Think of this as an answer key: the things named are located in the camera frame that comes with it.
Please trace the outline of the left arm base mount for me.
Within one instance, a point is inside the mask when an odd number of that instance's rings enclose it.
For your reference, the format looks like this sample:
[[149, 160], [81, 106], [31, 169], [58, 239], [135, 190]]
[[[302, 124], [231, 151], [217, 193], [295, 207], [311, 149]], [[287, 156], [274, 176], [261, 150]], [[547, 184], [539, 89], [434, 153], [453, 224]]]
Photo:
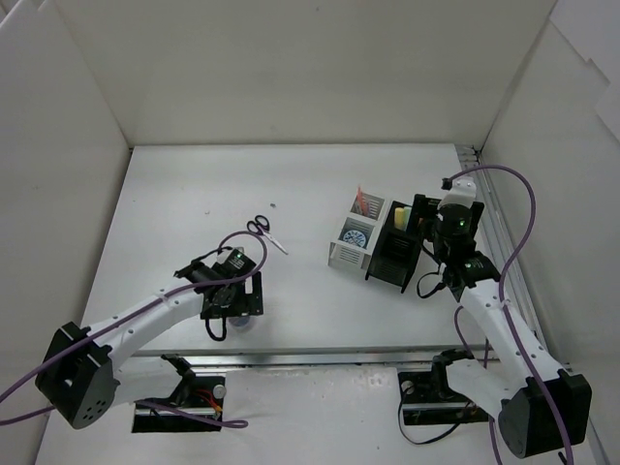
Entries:
[[[148, 401], [173, 407], [187, 414], [223, 420], [224, 397], [226, 396], [226, 375], [223, 372], [201, 372], [186, 358], [173, 355], [161, 356], [166, 367], [172, 368], [180, 381], [165, 397], [150, 397]], [[179, 414], [161, 409], [136, 406], [131, 432], [146, 433], [215, 433], [220, 425], [213, 425], [185, 418]]]

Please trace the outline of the small clear glitter jar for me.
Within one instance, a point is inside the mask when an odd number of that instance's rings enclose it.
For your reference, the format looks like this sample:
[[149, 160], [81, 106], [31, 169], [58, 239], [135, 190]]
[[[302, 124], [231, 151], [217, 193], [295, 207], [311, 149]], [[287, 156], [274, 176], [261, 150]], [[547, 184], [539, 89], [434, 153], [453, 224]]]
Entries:
[[237, 332], [247, 332], [252, 328], [253, 319], [250, 316], [229, 319], [228, 325]]

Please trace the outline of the black handled scissors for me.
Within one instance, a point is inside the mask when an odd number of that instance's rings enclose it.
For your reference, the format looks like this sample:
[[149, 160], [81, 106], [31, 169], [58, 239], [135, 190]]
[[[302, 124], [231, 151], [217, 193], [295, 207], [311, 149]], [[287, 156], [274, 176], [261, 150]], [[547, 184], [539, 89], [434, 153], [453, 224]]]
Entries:
[[246, 229], [248, 232], [264, 236], [281, 253], [289, 255], [287, 249], [272, 235], [270, 222], [266, 216], [261, 214], [256, 215], [252, 220], [246, 223]]

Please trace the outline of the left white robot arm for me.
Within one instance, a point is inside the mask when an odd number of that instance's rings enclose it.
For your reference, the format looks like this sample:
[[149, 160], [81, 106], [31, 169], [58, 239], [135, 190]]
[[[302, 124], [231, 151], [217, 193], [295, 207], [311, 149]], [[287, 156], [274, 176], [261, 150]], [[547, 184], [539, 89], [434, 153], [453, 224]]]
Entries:
[[183, 416], [197, 379], [176, 355], [138, 361], [135, 353], [192, 318], [205, 324], [260, 316], [262, 262], [225, 247], [212, 265], [193, 260], [174, 274], [176, 284], [108, 320], [57, 329], [35, 377], [37, 389], [74, 429], [83, 429], [110, 408], [134, 403]]

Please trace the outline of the blue lidded jar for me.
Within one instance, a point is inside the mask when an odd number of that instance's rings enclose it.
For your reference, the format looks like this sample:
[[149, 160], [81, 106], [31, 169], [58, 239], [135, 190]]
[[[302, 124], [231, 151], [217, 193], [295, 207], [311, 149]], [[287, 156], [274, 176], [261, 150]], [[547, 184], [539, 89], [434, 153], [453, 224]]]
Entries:
[[365, 249], [368, 244], [368, 232], [360, 229], [347, 229], [341, 233], [340, 240], [358, 248]]

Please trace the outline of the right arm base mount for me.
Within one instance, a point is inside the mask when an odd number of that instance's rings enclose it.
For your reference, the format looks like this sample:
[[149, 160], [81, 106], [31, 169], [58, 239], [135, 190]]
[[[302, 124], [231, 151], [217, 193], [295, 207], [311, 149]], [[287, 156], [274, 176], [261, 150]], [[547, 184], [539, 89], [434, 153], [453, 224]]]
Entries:
[[[399, 371], [399, 404], [397, 420], [400, 433], [414, 446], [428, 446], [446, 439], [459, 426], [488, 422], [490, 416], [475, 402], [448, 386], [446, 368], [455, 361], [474, 361], [470, 351], [450, 349], [432, 358], [426, 371]], [[425, 440], [413, 439], [406, 426], [438, 426], [449, 428]]]

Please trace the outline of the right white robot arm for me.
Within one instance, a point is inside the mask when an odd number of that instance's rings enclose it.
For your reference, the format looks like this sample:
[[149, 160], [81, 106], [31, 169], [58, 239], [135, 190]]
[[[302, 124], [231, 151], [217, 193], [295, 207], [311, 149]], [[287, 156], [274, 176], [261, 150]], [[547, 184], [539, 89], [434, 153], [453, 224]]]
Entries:
[[450, 399], [460, 393], [481, 407], [518, 458], [571, 450], [584, 442], [592, 389], [543, 347], [503, 294], [501, 274], [477, 248], [476, 222], [483, 210], [473, 200], [444, 202], [417, 194], [409, 231], [433, 246], [442, 285], [482, 330], [504, 367], [496, 375], [456, 351], [437, 356], [431, 392]]

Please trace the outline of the yellow highlighter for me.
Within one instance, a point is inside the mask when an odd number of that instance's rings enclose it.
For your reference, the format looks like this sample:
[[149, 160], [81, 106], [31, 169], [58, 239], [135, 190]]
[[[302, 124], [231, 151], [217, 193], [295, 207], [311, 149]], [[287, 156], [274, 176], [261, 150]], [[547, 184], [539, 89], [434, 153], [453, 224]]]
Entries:
[[396, 207], [393, 215], [393, 225], [400, 231], [407, 228], [407, 209], [405, 207]]

